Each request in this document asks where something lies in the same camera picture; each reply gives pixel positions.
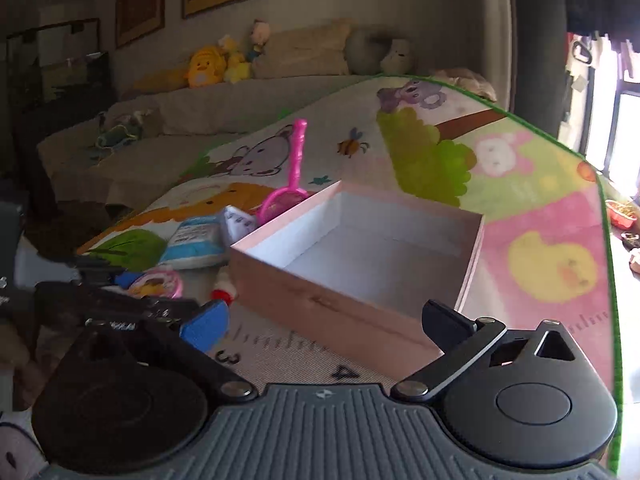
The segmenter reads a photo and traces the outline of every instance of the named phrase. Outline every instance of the bee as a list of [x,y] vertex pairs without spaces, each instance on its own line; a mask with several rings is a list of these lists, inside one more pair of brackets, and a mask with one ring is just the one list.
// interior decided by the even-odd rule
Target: bee
[[359,132],[357,128],[352,128],[349,132],[349,139],[338,143],[338,153],[347,155],[349,158],[355,155],[358,150],[362,150],[362,153],[367,153],[369,143],[360,142],[359,139],[361,139],[362,136],[362,132]]

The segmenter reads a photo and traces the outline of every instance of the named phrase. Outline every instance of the green mat border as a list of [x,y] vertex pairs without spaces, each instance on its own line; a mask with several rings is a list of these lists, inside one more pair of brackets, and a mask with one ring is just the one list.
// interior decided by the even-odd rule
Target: green mat border
[[[481,97],[472,94],[471,92],[463,89],[463,88],[459,88],[457,86],[451,85],[449,83],[446,83],[444,81],[440,81],[439,79],[433,78],[433,77],[428,77],[428,76],[418,76],[418,75],[385,75],[385,74],[377,74],[374,76],[371,76],[367,79],[363,79],[362,81],[358,81],[355,83],[352,83],[350,85],[344,86],[340,89],[337,89],[333,92],[330,92],[329,94],[321,97],[320,99],[324,99],[325,97],[328,97],[329,95],[333,95],[333,94],[337,94],[338,92],[343,91],[346,88],[350,88],[352,86],[356,86],[358,84],[361,84],[365,81],[370,81],[372,79],[378,79],[378,78],[382,78],[382,77],[398,77],[398,78],[404,78],[404,79],[415,79],[415,80],[420,80],[420,81],[430,81],[439,85],[442,85],[446,88],[455,90],[469,98],[472,98],[473,100],[479,102],[480,104],[483,104],[484,106],[487,106],[488,108],[492,108],[493,110],[500,112],[502,114],[505,115],[505,117],[510,118],[511,120],[517,122],[518,124],[521,124],[522,126],[528,128],[529,130],[531,130],[532,132],[536,133],[537,135],[539,135],[540,137],[543,137],[543,139],[548,140],[549,142],[553,143],[554,145],[558,146],[559,148],[562,148],[563,150],[565,150],[567,153],[571,153],[572,155],[576,156],[578,159],[582,160],[583,162],[586,162],[587,164],[590,165],[590,163],[588,163],[588,161],[580,154],[580,153],[576,153],[574,152],[574,150],[572,150],[571,148],[565,146],[562,142],[559,142],[556,138],[550,136],[549,134],[545,133],[544,131],[540,130],[538,127],[534,126],[533,124],[529,124],[527,123],[527,121],[525,121],[524,119],[521,119],[520,117],[512,114],[511,112],[508,112],[507,110],[503,110],[502,108],[500,108],[498,105],[493,104],[492,102],[487,101],[486,99],[482,99]],[[292,116],[293,114],[297,114],[300,110],[311,106],[315,103],[317,103],[320,99],[318,99],[317,101],[315,101],[314,103],[308,104],[303,106],[302,108],[299,108],[298,110],[294,110],[292,112],[290,112],[289,114],[284,115],[283,117],[279,117],[276,121],[274,121],[271,124],[275,124],[279,121],[282,121],[284,119],[286,119],[289,116]],[[245,136],[249,136],[251,134],[253,134],[255,132],[251,132],[251,133],[247,133]],[[204,151],[202,153],[202,156],[204,156],[205,154],[209,153],[211,150],[218,148],[220,146],[224,146],[225,143],[223,144],[218,144],[216,146],[212,146],[211,148],[207,149],[206,151]],[[618,300],[616,298],[616,286],[615,286],[615,278],[614,278],[614,274],[613,274],[613,257],[611,254],[611,245],[609,243],[609,238],[610,238],[610,225],[609,225],[609,216],[607,215],[607,209],[605,206],[605,195],[604,195],[604,188],[602,187],[602,183],[600,181],[599,178],[596,179],[596,183],[598,186],[598,194],[600,195],[600,213],[602,216],[602,225],[603,225],[603,234],[604,234],[604,245],[605,245],[605,250],[607,253],[607,275],[609,278],[609,301],[611,303],[612,306],[612,316],[611,316],[611,325],[612,325],[612,330],[613,330],[613,359],[614,359],[614,387],[613,387],[613,398],[616,402],[616,406],[618,408],[618,424],[616,425],[616,431],[614,433],[613,438],[611,439],[611,442],[609,444],[609,456],[607,459],[607,467],[614,473],[616,474],[618,472],[618,465],[620,462],[620,445],[621,445],[621,440],[622,440],[622,406],[623,406],[623,378],[622,378],[622,348],[620,345],[620,321],[619,321],[619,316],[618,316]]]

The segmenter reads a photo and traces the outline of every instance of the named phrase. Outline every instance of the gray ridged panel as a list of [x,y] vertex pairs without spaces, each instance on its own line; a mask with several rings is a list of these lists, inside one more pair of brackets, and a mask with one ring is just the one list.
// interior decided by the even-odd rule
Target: gray ridged panel
[[[594,463],[526,474],[491,466],[450,441],[430,410],[399,404],[377,385],[272,385],[219,410],[186,450],[146,472],[96,480],[606,480]],[[45,480],[81,480],[52,466]]]

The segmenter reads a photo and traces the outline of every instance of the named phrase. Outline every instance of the open cardboard box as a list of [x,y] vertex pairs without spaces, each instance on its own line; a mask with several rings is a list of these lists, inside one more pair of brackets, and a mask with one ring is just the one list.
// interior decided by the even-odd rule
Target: open cardboard box
[[239,301],[400,380],[440,355],[422,306],[460,310],[482,215],[337,182],[231,247]]

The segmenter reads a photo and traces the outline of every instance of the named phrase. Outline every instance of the red cap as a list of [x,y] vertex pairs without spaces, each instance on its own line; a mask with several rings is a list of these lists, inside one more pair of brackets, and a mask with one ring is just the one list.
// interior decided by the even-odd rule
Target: red cap
[[231,297],[231,294],[229,294],[226,290],[221,290],[219,288],[211,291],[211,299],[222,300],[228,305],[233,303],[233,300],[234,300],[234,298]]

